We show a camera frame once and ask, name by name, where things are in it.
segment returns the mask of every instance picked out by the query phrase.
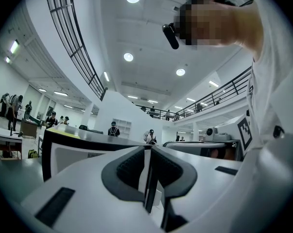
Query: backpack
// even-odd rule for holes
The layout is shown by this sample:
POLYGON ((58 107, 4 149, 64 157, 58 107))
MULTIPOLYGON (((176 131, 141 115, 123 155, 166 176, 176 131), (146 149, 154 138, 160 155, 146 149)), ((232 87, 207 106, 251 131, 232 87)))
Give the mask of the backpack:
POLYGON ((111 132, 110 136, 117 136, 117 135, 116 135, 117 129, 118 129, 118 128, 115 127, 114 130, 113 130, 112 127, 111 127, 111 128, 109 129, 110 132, 111 132))
POLYGON ((28 158, 32 159, 32 158, 38 158, 38 153, 35 150, 29 150, 29 154, 28 154, 28 158))

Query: person in black clothing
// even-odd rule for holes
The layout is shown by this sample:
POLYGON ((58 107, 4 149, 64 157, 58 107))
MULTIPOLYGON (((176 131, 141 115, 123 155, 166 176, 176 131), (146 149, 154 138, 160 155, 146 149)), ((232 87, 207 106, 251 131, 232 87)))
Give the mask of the person in black clothing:
POLYGON ((51 127, 54 127, 55 125, 58 125, 58 120, 55 118, 55 115, 56 115, 56 113, 55 113, 55 111, 53 111, 51 113, 51 116, 49 116, 46 119, 46 124, 47 124, 46 129, 49 129, 51 127))
POLYGON ((112 127, 108 129, 108 135, 118 137, 121 133, 118 128, 116 128, 116 122, 112 122, 112 127))

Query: railing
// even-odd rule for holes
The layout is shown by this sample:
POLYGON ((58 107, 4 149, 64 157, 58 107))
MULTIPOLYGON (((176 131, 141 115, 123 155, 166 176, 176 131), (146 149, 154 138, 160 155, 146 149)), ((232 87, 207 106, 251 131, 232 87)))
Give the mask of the railing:
POLYGON ((175 120, 205 111, 246 91, 251 67, 214 92, 175 113, 175 120))
POLYGON ((47 0, 50 14, 61 41, 84 80, 98 96, 104 97, 104 87, 93 67, 78 25, 74 0, 47 0))
POLYGON ((146 106, 137 105, 137 107, 140 107, 142 111, 144 111, 146 114, 149 114, 150 117, 161 119, 161 120, 167 120, 167 121, 174 121, 175 120, 175 113, 169 112, 169 111, 163 111, 158 109, 153 109, 146 106))

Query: person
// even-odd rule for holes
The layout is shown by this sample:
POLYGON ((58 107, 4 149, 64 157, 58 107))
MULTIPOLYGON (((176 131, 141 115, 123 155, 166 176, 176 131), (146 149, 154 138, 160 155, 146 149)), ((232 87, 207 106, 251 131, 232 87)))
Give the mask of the person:
POLYGON ((59 123, 62 124, 64 122, 63 116, 60 116, 59 123))
POLYGON ((169 116, 170 116, 170 110, 168 110, 168 112, 166 113, 166 121, 170 120, 169 116))
POLYGON ((293 29, 286 18, 272 0, 242 7, 229 0, 188 0, 175 16, 174 28, 186 45, 236 44, 252 53, 246 94, 251 149, 261 149, 274 138, 275 126, 281 126, 271 106, 272 94, 293 70, 293 29))
POLYGON ((25 112, 24 112, 25 119, 29 119, 31 111, 32 111, 32 101, 30 101, 29 104, 25 106, 25 112))
POLYGON ((150 109, 151 112, 155 112, 154 106, 150 109))
POLYGON ((146 139, 146 144, 151 144, 151 145, 157 144, 156 136, 154 135, 154 130, 149 131, 149 134, 146 139))
POLYGON ((49 129, 51 127, 54 127, 54 126, 58 125, 58 120, 55 118, 55 115, 56 115, 56 112, 53 111, 51 113, 51 116, 47 117, 47 119, 46 119, 46 124, 47 124, 46 129, 49 129))
POLYGON ((110 127, 108 129, 108 133, 107 134, 110 135, 110 136, 116 136, 116 137, 118 137, 121 133, 120 133, 119 129, 116 127, 116 122, 115 121, 112 121, 111 125, 112 125, 112 127, 110 127))
POLYGON ((220 104, 221 98, 219 98, 219 100, 216 101, 215 105, 220 104))
POLYGON ((7 106, 9 106, 9 100, 10 100, 10 96, 9 93, 5 93, 1 99, 1 111, 0 111, 0 117, 5 117, 6 115, 6 110, 7 110, 7 106))
POLYGON ((69 117, 66 116, 66 117, 64 118, 64 122, 63 122, 63 124, 68 125, 68 124, 69 124, 69 123, 68 123, 68 120, 69 120, 69 117))
POLYGON ((13 131, 16 131, 18 110, 22 108, 23 96, 13 95, 10 100, 10 106, 7 112, 8 130, 11 129, 11 123, 13 123, 13 131))

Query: floor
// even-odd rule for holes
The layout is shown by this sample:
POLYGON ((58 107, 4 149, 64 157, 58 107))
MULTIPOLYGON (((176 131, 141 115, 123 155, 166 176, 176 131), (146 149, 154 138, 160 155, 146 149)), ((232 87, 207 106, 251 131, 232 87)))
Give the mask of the floor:
MULTIPOLYGON (((17 121, 16 125, 16 131, 18 132, 20 130, 21 122, 17 121)), ((8 120, 6 118, 0 117, 0 128, 8 129, 8 120)), ((29 150, 37 150, 37 144, 38 140, 33 139, 31 137, 23 137, 22 140, 22 158, 27 159, 28 158, 28 152, 29 150)))

